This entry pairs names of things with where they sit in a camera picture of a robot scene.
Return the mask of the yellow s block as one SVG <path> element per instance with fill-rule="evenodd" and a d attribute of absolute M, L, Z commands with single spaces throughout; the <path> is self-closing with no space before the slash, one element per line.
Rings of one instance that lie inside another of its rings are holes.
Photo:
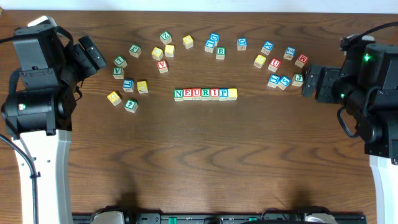
<path fill-rule="evenodd" d="M 238 90 L 236 88 L 228 88 L 228 99 L 229 101 L 237 100 Z"/>
<path fill-rule="evenodd" d="M 175 46 L 174 45 L 166 45 L 164 52 L 165 52 L 166 57 L 174 57 L 175 56 Z"/>

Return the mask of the blue P block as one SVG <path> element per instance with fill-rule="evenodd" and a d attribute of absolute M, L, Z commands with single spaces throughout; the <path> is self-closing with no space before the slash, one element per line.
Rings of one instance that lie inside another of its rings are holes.
<path fill-rule="evenodd" d="M 220 88 L 219 89 L 219 100 L 220 101 L 228 101 L 228 89 L 227 88 Z"/>

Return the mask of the green N block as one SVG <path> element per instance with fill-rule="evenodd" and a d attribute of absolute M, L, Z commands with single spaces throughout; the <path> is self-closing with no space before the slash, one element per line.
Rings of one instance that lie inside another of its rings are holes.
<path fill-rule="evenodd" d="M 175 101 L 183 101 L 183 90 L 182 89 L 174 90 L 174 100 Z"/>

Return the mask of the red I block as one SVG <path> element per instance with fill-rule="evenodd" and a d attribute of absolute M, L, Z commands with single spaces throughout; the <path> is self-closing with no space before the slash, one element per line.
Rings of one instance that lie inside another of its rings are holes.
<path fill-rule="evenodd" d="M 220 99 L 220 89 L 219 88 L 211 88 L 210 89 L 210 100 L 211 101 L 219 101 Z"/>

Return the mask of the red E block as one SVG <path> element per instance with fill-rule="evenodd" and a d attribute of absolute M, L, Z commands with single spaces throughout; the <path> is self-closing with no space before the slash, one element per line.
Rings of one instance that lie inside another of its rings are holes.
<path fill-rule="evenodd" d="M 183 89 L 183 100 L 184 101 L 193 100 L 192 89 L 191 88 L 184 88 Z"/>

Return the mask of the green R block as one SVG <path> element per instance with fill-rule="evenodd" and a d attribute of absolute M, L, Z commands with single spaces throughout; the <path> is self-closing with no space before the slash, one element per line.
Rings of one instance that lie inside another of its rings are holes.
<path fill-rule="evenodd" d="M 202 88 L 201 89 L 201 100 L 202 101 L 209 101 L 211 99 L 210 89 L 209 88 Z"/>

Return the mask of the red u block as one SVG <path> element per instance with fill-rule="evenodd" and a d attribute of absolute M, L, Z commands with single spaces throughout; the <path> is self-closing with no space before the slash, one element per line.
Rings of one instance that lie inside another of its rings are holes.
<path fill-rule="evenodd" d="M 201 88 L 192 88 L 192 100 L 201 100 Z"/>
<path fill-rule="evenodd" d="M 277 69 L 280 67 L 280 65 L 281 61 L 276 58 L 273 58 L 268 66 L 268 69 L 272 72 L 276 72 Z"/>

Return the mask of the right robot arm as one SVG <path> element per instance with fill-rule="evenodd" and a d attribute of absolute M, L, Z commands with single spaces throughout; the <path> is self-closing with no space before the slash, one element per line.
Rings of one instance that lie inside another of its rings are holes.
<path fill-rule="evenodd" d="M 376 189 L 378 223 L 397 223 L 397 46 L 370 35 L 341 40 L 342 67 L 303 69 L 302 95 L 340 104 L 338 121 L 349 138 L 361 138 Z"/>

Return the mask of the green j block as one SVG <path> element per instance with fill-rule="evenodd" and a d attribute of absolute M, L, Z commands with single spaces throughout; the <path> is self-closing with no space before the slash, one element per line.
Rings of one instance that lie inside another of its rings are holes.
<path fill-rule="evenodd" d="M 136 44 L 132 44 L 131 47 L 129 48 L 129 53 L 135 58 L 139 58 L 139 56 L 142 53 L 141 47 Z"/>
<path fill-rule="evenodd" d="M 302 86 L 303 85 L 303 75 L 295 74 L 292 78 L 292 86 Z"/>

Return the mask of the red M block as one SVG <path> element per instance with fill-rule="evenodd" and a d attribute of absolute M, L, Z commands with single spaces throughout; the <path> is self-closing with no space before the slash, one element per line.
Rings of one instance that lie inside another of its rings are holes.
<path fill-rule="evenodd" d="M 300 55 L 297 57 L 296 61 L 295 61 L 295 65 L 298 66 L 298 67 L 300 67 L 300 68 L 303 68 L 304 65 L 305 65 L 307 62 L 308 62 L 308 57 L 307 57 L 306 55 L 304 55 L 304 54 L 300 54 Z"/>

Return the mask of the green 7 block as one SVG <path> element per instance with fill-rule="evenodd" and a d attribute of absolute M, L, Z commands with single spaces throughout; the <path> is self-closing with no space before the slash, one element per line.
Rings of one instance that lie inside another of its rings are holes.
<path fill-rule="evenodd" d="M 125 68 L 127 66 L 126 59 L 124 57 L 122 57 L 121 55 L 117 56 L 114 59 L 114 64 L 115 64 L 115 66 L 122 67 L 122 68 Z"/>

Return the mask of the plain yellow block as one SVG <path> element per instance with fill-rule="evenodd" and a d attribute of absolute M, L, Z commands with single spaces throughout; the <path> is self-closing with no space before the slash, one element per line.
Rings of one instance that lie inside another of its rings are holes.
<path fill-rule="evenodd" d="M 259 54 L 254 60 L 254 66 L 257 68 L 262 68 L 266 62 L 266 57 Z"/>

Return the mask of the yellow O block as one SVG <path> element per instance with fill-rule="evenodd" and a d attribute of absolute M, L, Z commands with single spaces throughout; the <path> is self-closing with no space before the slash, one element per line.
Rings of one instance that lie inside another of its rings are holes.
<path fill-rule="evenodd" d="M 187 35 L 183 38 L 183 45 L 186 49 L 190 49 L 194 46 L 194 41 L 191 35 Z"/>

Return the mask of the blue D block upper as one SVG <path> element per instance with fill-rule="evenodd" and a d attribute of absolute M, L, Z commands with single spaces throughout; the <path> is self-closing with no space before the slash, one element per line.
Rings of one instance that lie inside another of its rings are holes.
<path fill-rule="evenodd" d="M 212 33 L 210 34 L 209 40 L 213 41 L 213 42 L 215 43 L 215 46 L 217 46 L 217 45 L 218 45 L 218 42 L 219 42 L 219 40 L 220 40 L 220 35 L 217 34 L 217 33 L 212 32 Z"/>

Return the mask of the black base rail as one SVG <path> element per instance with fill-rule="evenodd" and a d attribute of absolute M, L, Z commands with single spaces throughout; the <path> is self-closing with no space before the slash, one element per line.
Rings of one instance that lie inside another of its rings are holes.
<path fill-rule="evenodd" d="M 204 224 L 204 223 L 340 223 L 367 224 L 362 213 L 331 212 L 325 207 L 305 207 L 298 210 L 268 208 L 260 213 L 164 213 L 141 210 L 134 213 L 111 206 L 95 213 L 75 213 L 73 223 L 136 223 L 136 224 Z"/>

